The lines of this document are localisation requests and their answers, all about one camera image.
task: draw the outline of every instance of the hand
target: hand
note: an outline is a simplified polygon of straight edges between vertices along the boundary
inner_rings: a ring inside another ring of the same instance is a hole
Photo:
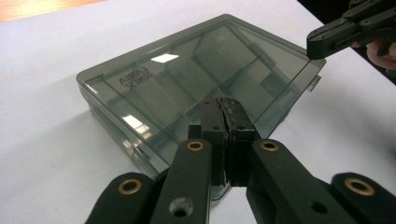
[[[370,61],[380,67],[388,68],[391,70],[396,70],[396,43],[392,43],[389,47],[389,54],[384,56],[377,56],[378,47],[380,40],[376,40],[368,45],[367,47],[367,57]],[[355,42],[352,44],[352,48],[358,48],[360,45]]]

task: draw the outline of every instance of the transparent plastic box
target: transparent plastic box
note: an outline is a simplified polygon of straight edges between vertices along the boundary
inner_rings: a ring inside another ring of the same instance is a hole
[[[324,60],[230,15],[130,51],[78,74],[92,113],[142,173],[167,169],[188,126],[200,124],[199,104],[227,96],[246,109],[268,137],[307,88]],[[214,187],[211,198],[227,192]]]

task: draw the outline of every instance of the white table surface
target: white table surface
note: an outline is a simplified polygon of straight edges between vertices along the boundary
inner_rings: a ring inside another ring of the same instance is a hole
[[[137,171],[78,72],[224,13],[304,48],[321,25],[296,0],[117,0],[0,23],[0,223],[83,223],[113,178]],[[319,74],[271,137],[324,181],[355,172],[396,194],[395,86],[351,49]],[[255,223],[245,189],[210,223]]]

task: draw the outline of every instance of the brass insert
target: brass insert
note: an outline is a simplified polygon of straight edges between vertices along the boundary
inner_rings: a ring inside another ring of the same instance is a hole
[[[120,183],[119,192],[121,194],[134,194],[142,188],[142,182],[138,179],[127,179]]]
[[[375,190],[371,185],[357,178],[347,178],[345,184],[350,190],[360,195],[373,196],[375,194]]]
[[[263,141],[260,143],[260,146],[262,147],[262,149],[268,151],[277,151],[279,149],[279,146],[271,141]]]
[[[190,142],[187,144],[187,148],[192,151],[199,151],[204,148],[204,144],[202,144],[202,142],[198,142],[198,141]]]

